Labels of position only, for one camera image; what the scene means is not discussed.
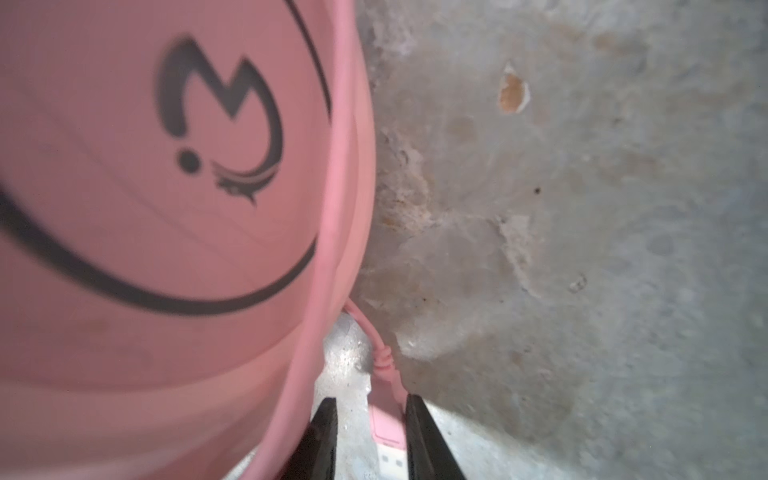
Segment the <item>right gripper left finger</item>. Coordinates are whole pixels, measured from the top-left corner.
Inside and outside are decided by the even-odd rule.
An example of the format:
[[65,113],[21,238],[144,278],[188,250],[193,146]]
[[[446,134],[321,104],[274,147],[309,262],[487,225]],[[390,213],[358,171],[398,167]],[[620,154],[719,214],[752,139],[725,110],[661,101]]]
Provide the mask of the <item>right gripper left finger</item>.
[[337,401],[335,398],[326,397],[287,462],[281,479],[334,480],[337,436]]

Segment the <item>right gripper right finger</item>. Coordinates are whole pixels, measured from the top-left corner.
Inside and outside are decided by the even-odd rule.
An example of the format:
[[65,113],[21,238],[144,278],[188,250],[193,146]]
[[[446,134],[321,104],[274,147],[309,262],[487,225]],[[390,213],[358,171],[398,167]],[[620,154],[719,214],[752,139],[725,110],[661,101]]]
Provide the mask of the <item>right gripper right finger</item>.
[[466,480],[421,396],[409,394],[405,410],[410,480]]

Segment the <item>pink headphones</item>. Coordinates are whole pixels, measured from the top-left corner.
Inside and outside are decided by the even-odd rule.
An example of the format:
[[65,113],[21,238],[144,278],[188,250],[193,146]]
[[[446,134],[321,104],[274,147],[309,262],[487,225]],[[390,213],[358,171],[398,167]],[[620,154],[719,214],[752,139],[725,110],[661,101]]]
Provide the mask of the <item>pink headphones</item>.
[[373,143],[351,1],[3,2],[2,477],[281,477]]

